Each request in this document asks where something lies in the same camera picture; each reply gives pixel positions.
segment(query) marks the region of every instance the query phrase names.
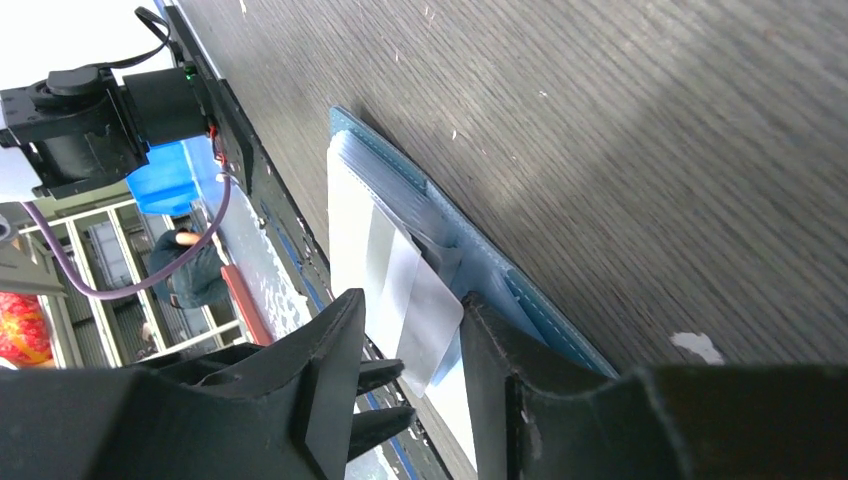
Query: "red bag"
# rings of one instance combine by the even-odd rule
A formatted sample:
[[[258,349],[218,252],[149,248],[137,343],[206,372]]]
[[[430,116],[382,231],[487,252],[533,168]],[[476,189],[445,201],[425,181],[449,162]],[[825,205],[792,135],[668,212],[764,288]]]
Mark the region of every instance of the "red bag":
[[[0,292],[0,357],[19,366],[53,358],[47,322],[35,295]]]

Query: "stitching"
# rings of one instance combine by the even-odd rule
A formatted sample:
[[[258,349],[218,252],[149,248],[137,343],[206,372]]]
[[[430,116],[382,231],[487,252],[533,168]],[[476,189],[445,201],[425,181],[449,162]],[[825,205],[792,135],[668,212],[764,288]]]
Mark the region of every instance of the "stitching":
[[[573,351],[577,354],[577,356],[578,356],[578,357],[580,357],[580,359],[581,359],[581,360],[583,360],[584,362],[586,362],[586,363],[587,363],[587,364],[589,364],[589,365],[592,365],[592,366],[597,367],[597,365],[595,365],[595,362],[594,362],[594,361],[589,360],[588,358],[586,358],[586,355],[585,355],[585,354],[584,354],[581,350],[578,350],[578,349],[577,349],[577,347],[575,347],[575,345],[574,345],[575,341],[574,341],[572,338],[570,338],[569,336],[567,336],[567,334],[563,331],[562,327],[560,327],[559,325],[556,325],[555,323],[553,323],[553,321],[551,321],[551,319],[550,319],[550,315],[547,315],[545,312],[543,312],[543,311],[539,308],[539,306],[536,304],[536,302],[535,302],[535,301],[533,301],[533,299],[531,299],[531,298],[530,298],[530,296],[527,294],[527,292],[525,292],[525,291],[524,291],[524,289],[523,289],[523,288],[521,288],[520,286],[518,286],[518,285],[517,285],[514,281],[512,281],[512,279],[510,279],[509,277],[505,278],[504,280],[506,280],[506,281],[510,284],[510,286],[512,286],[514,289],[518,290],[518,292],[521,294],[521,296],[522,296],[525,300],[527,300],[527,302],[528,302],[528,303],[529,303],[529,305],[533,308],[533,310],[535,310],[535,311],[536,311],[536,313],[537,313],[539,316],[541,316],[541,317],[545,320],[545,322],[547,322],[547,324],[551,326],[551,328],[553,328],[553,329],[554,329],[554,331],[555,331],[555,332],[556,332],[556,333],[560,336],[560,338],[561,338],[564,342],[566,342],[566,343],[568,344],[568,346],[569,346],[569,347],[571,347],[571,349],[572,349],[572,350],[573,350]]]
[[[522,289],[514,280],[510,279],[508,276],[506,276],[505,278],[506,278],[506,281],[508,281],[509,284],[513,286],[513,288],[518,290],[522,294],[522,296],[524,296],[527,299],[527,301],[530,302],[533,305],[533,308],[535,308],[536,311],[539,312],[539,314],[545,315],[545,313],[540,309],[540,307],[536,304],[536,302],[532,298],[529,297],[529,295],[527,294],[527,292],[524,291],[524,289]],[[537,297],[540,297],[541,303],[543,304],[543,306],[547,310],[553,310],[553,307],[551,306],[551,304],[548,303],[548,301],[544,298],[542,293],[539,292],[539,290],[536,287],[534,287],[533,285],[529,285],[528,290],[530,290],[531,293],[534,293]],[[558,326],[558,328],[564,329],[564,330],[569,330],[570,332],[565,333],[566,335],[578,337],[580,339],[581,343],[587,343],[588,344],[588,341],[581,338],[582,334],[580,332],[578,332],[577,329],[575,329],[573,326],[560,325],[560,326]]]
[[[398,162],[397,159],[392,158],[392,156],[389,154],[392,153],[399,157],[403,156],[400,151],[395,148],[394,145],[392,145],[386,140],[383,140],[382,137],[379,137],[379,135],[376,134],[376,132],[369,132],[366,130],[365,127],[354,123],[352,120],[349,120],[345,117],[339,118],[338,120],[342,123],[344,127],[346,127],[344,128],[344,130],[353,133],[359,141],[371,147],[371,150],[373,150],[374,153],[379,155],[380,158],[382,158],[383,160],[389,162],[399,174],[401,174],[404,178],[406,178],[407,181],[409,181],[409,183],[415,185],[416,187],[422,190],[426,188],[427,184],[424,180],[412,176],[412,174],[410,174],[407,169],[403,168],[403,165],[401,165],[401,163]],[[374,136],[378,137],[379,141],[375,142],[372,138]]]
[[[380,196],[379,196],[379,195],[377,195],[377,194],[374,192],[374,189],[372,189],[371,187],[369,187],[369,186],[368,186],[368,184],[366,184],[366,183],[365,183],[365,182],[364,182],[361,178],[359,178],[359,177],[356,175],[356,173],[354,173],[354,172],[353,172],[353,170],[351,170],[351,169],[350,169],[350,167],[349,167],[349,166],[348,166],[348,165],[344,162],[344,160],[339,159],[339,162],[340,162],[342,165],[344,165],[344,167],[347,169],[347,173],[349,173],[349,174],[350,174],[350,177],[351,177],[353,180],[355,180],[355,181],[356,181],[356,183],[358,183],[358,184],[362,185],[362,188],[364,188],[364,189],[365,189],[365,191],[366,191],[366,192],[368,192],[368,194],[371,196],[371,199],[372,199],[374,202],[378,203],[380,206],[382,206],[382,207],[383,207],[383,208],[385,208],[386,210],[393,211],[391,208],[389,208],[389,206],[388,206],[388,205],[386,205],[386,202],[384,202],[384,201],[383,201],[383,199],[382,199],[382,198],[380,198]]]

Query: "blue wallet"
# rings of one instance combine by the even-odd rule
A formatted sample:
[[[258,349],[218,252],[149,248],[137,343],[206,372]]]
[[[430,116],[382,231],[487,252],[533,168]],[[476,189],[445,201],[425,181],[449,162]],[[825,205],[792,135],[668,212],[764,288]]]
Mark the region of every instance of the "blue wallet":
[[[565,318],[548,298],[498,250],[454,203],[409,158],[362,120],[342,107],[330,109],[331,136],[348,131],[370,148],[406,182],[429,198],[455,228],[456,245],[466,255],[449,285],[458,297],[469,290],[482,293],[516,326],[571,361],[609,377],[618,376],[610,363]],[[458,343],[452,347],[458,357]]]

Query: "blue container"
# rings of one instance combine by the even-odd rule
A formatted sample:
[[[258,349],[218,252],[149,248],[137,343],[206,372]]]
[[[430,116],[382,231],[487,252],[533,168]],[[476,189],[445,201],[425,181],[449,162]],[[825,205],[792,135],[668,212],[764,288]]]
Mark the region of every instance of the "blue container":
[[[150,162],[127,177],[127,186],[141,213],[185,215],[199,198],[182,142],[153,147]]]

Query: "person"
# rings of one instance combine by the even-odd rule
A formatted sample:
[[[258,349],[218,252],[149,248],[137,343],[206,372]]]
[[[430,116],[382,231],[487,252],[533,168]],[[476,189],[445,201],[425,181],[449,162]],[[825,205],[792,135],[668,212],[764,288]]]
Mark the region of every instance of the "person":
[[[150,254],[150,274],[179,258],[201,236],[185,229],[163,233]],[[175,308],[199,308],[225,300],[229,298],[229,289],[221,276],[223,266],[215,245],[209,243],[168,278],[153,285],[153,293]]]

